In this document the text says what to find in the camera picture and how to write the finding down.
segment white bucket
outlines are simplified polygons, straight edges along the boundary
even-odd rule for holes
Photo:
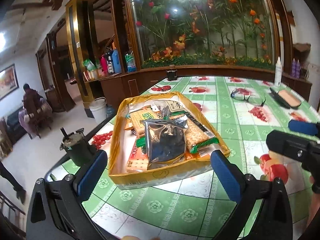
[[[90,104],[89,108],[98,124],[107,117],[107,104],[104,97],[95,99]]]

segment picture frame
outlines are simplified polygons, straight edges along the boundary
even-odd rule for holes
[[[19,84],[15,65],[12,64],[3,70],[0,70],[0,100],[18,88]]]

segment cardboard box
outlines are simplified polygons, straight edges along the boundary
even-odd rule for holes
[[[219,145],[211,146],[209,151],[220,149],[228,157],[230,150],[215,128],[208,122],[198,108],[179,92],[169,92],[156,95],[143,95],[126,98],[119,106],[110,149],[109,176],[120,189],[150,187],[164,183],[186,179],[211,170],[210,156],[189,159],[170,166],[133,173],[126,173],[125,167],[136,137],[131,131],[125,131],[126,115],[132,107],[143,107],[150,104],[150,100],[173,100],[180,102],[202,125],[210,129],[219,139]]]

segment human hand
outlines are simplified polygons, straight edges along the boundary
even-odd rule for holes
[[[310,176],[310,182],[313,184],[315,182],[314,178]],[[316,213],[318,212],[318,209],[320,207],[320,194],[313,193],[311,196],[311,203],[309,207],[309,217],[307,226],[311,223],[313,218],[315,217]]]

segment eyeglasses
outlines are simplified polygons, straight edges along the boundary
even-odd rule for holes
[[[264,106],[265,102],[266,102],[266,98],[256,98],[256,97],[252,97],[250,95],[246,95],[244,94],[242,91],[240,91],[239,89],[235,89],[231,92],[231,98],[238,100],[238,101],[245,101],[251,105],[254,106],[259,106],[262,107]]]

